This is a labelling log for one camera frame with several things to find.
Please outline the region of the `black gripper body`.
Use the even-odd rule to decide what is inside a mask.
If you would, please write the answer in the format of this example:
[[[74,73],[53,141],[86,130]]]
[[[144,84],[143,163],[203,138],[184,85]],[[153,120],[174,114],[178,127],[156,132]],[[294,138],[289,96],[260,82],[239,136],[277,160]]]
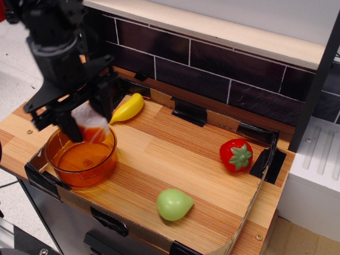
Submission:
[[[106,55],[82,63],[77,51],[70,53],[34,52],[34,59],[43,76],[38,92],[25,104],[24,111],[32,116],[35,125],[56,125],[56,111],[73,111],[90,101],[94,85],[117,78]]]

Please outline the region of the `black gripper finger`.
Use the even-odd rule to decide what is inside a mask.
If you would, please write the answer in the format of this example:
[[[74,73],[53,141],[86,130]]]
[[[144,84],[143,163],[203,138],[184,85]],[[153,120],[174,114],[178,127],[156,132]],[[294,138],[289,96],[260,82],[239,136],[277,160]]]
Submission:
[[[102,81],[93,87],[90,105],[109,123],[113,110],[118,102],[118,81],[116,79]]]
[[[54,113],[55,124],[61,129],[61,131],[68,136],[72,142],[82,142],[83,136],[79,130],[79,127],[72,117],[72,112],[56,111]]]

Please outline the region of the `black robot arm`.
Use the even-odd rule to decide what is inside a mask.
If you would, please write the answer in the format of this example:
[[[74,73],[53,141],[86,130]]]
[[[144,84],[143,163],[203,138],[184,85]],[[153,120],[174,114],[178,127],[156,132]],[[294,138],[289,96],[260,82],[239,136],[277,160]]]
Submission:
[[[89,102],[105,119],[112,117],[117,83],[113,56],[82,63],[81,55],[91,55],[99,37],[81,1],[17,1],[13,8],[29,30],[27,43],[43,77],[24,110],[37,129],[57,125],[72,141],[81,142],[71,115],[75,108]]]

